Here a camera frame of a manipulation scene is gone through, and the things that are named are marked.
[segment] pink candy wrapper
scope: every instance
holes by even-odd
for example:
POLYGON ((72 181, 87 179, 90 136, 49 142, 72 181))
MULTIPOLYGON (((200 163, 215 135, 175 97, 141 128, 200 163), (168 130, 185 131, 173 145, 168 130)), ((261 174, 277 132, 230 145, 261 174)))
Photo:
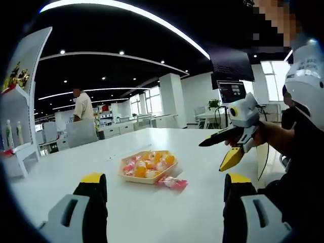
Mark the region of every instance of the pink candy wrapper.
POLYGON ((183 190, 188 185, 188 182, 186 180, 178 180, 177 178, 165 175, 158 180, 157 185, 166 186, 174 190, 183 190))

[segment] chair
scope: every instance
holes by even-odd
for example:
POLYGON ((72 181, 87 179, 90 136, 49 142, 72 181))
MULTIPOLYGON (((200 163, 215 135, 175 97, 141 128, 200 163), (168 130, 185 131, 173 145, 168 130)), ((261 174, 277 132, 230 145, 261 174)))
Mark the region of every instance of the chair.
POLYGON ((70 148, 98 141, 92 119, 84 119, 66 125, 67 141, 70 148))
POLYGON ((129 122, 129 121, 130 121, 130 118, 129 117, 124 117, 124 118, 120 118, 119 119, 119 122, 120 123, 129 122))
POLYGON ((152 114, 138 115, 136 117, 136 129, 141 130, 144 128, 152 127, 152 114))
POLYGON ((206 112, 206 108, 204 106, 202 107, 197 107, 195 110, 194 110, 194 116, 195 116, 195 120, 196 120, 196 123, 198 123, 198 128, 200 127, 204 127, 205 125, 205 121, 206 119, 204 118, 199 118, 198 115, 200 114, 204 114, 206 112))

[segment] white table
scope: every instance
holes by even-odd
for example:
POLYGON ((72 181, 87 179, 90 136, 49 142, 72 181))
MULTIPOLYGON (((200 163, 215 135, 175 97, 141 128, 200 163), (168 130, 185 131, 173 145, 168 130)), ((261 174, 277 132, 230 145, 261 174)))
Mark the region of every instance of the white table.
MULTIPOLYGON (((219 113, 220 113, 220 116, 221 116, 222 128, 225 128, 225 110, 220 109, 219 113)), ((214 114, 214 112, 211 112, 211 111, 205 112, 203 114, 199 114, 199 115, 197 115, 197 117, 199 117, 201 119, 206 119, 204 129, 207 129, 208 124, 213 123, 213 121, 215 120, 215 114, 214 114)), ((218 111, 216 112, 216 118, 219 118, 218 111)))
MULTIPOLYGON (((223 143, 198 147, 217 130, 148 128, 40 158, 28 177, 12 183, 14 194, 35 226, 49 210, 72 194, 83 176, 103 172, 107 178, 110 243, 215 243, 222 241, 226 173, 218 172, 229 150, 223 143), (188 180, 181 192, 125 182, 117 176, 121 158, 141 150, 170 150, 188 180)), ((257 180, 256 150, 227 172, 257 180)))

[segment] computer monitor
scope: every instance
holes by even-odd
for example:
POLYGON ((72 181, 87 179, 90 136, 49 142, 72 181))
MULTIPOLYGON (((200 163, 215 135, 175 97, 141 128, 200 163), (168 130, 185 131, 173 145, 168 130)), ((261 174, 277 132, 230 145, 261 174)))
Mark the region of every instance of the computer monitor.
POLYGON ((244 99, 246 91, 241 81, 217 81, 223 105, 244 99))

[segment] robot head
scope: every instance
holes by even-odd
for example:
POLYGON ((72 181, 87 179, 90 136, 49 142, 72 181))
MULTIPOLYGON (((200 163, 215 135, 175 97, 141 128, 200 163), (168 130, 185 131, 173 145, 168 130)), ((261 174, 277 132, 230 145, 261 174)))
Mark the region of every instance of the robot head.
POLYGON ((297 109, 324 131, 324 55, 317 43, 294 53, 294 64, 286 76, 286 88, 297 109))

